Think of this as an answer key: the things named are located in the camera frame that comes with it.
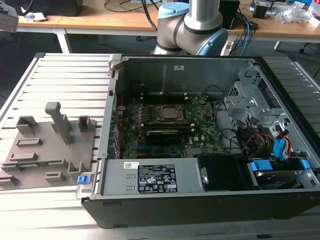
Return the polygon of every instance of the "white sticker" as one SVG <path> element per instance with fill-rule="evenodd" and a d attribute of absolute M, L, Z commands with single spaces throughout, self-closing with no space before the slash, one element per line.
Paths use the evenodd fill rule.
<path fill-rule="evenodd" d="M 185 70 L 185 66 L 184 66 L 184 65 L 175 65 L 175 66 L 174 66 L 174 70 L 183 71 L 183 70 Z"/>
<path fill-rule="evenodd" d="M 177 187 L 177 185 L 175 185 L 175 184 L 164 185 L 165 189 L 175 189 L 176 187 Z"/>
<path fill-rule="evenodd" d="M 124 162 L 124 169 L 137 169 L 139 166 L 138 161 L 125 161 Z"/>

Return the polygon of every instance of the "screw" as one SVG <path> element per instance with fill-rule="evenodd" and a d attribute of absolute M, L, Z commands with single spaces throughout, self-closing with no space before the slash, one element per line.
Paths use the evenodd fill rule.
<path fill-rule="evenodd" d="M 205 176 L 202 176 L 201 180 L 203 184 L 208 184 L 208 179 Z"/>

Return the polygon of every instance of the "blue cable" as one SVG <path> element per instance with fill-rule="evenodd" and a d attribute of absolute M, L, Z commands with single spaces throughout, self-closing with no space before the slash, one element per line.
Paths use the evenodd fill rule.
<path fill-rule="evenodd" d="M 246 25 L 248 27 L 248 35 L 246 36 L 246 40 L 245 40 L 245 43 L 244 43 L 244 46 L 243 46 L 243 49 L 242 49 L 242 52 L 241 52 L 240 56 L 242 56 L 242 54 L 245 52 L 245 50 L 247 48 L 248 39 L 249 39 L 249 35 L 250 35 L 250 25 L 249 25 L 248 21 L 243 19 L 243 18 L 242 18 L 242 20 L 245 21 L 245 23 L 246 23 Z"/>

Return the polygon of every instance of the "desk leg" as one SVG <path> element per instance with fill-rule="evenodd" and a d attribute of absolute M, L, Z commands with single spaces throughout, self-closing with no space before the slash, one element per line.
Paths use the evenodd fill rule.
<path fill-rule="evenodd" d="M 72 53 L 70 42 L 66 30 L 64 28 L 55 28 L 53 32 L 56 34 L 59 40 L 62 53 L 70 54 Z"/>
<path fill-rule="evenodd" d="M 273 49 L 275 51 L 278 51 L 279 48 L 281 47 L 282 43 L 283 43 L 282 41 L 277 41 L 276 44 L 274 45 Z"/>

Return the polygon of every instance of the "wooden desk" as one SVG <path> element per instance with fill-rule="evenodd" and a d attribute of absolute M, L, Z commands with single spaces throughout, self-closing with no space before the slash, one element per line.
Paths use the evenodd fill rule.
<path fill-rule="evenodd" d="M 76 17 L 49 16 L 48 21 L 30 23 L 20 19 L 18 31 L 57 34 L 63 53 L 71 53 L 68 34 L 95 34 L 95 35 L 131 35 L 131 36 L 156 36 L 157 33 L 150 26 L 143 12 L 112 12 L 104 7 L 106 0 L 84 0 L 83 7 Z M 265 19 L 252 18 L 248 11 L 250 0 L 240 0 L 242 13 L 250 20 L 259 24 L 252 39 L 277 42 L 320 43 L 320 28 L 314 28 L 308 22 L 285 23 L 273 15 Z M 121 10 L 117 4 L 107 5 L 113 10 Z M 141 4 L 125 3 L 128 9 L 140 7 Z M 154 6 L 148 8 L 153 22 L 158 24 L 158 11 Z M 244 31 L 241 21 L 236 22 L 234 29 L 228 30 L 228 41 L 233 42 Z"/>
<path fill-rule="evenodd" d="M 288 38 L 320 38 L 320 27 L 316 28 L 303 21 L 302 23 L 291 22 L 282 24 L 277 16 L 266 15 L 265 19 L 253 18 L 252 12 L 248 11 L 250 0 L 240 0 L 240 9 L 242 14 L 246 16 L 248 21 L 259 24 L 258 29 L 255 31 L 256 37 L 288 37 Z M 228 30 L 231 35 L 240 35 L 244 32 L 241 21 L 237 21 L 234 29 Z"/>
<path fill-rule="evenodd" d="M 58 23 L 61 20 L 62 16 L 50 15 L 47 16 L 47 20 L 29 22 L 25 20 L 22 16 L 19 16 L 18 27 L 27 27 L 27 28 L 58 28 Z"/>
<path fill-rule="evenodd" d="M 91 29 L 146 31 L 145 34 L 148 36 L 156 35 L 156 32 L 151 27 L 144 12 L 112 12 L 105 9 L 105 2 L 106 0 L 84 0 L 78 16 L 62 17 L 58 23 L 58 27 L 68 29 L 68 32 L 72 32 L 71 29 Z M 123 6 L 128 9 L 133 9 L 142 5 L 128 2 Z M 108 4 L 107 7 L 109 9 L 123 11 L 115 2 Z M 158 25 L 157 9 L 151 5 L 148 7 L 148 11 L 152 21 L 155 23 L 155 25 Z"/>

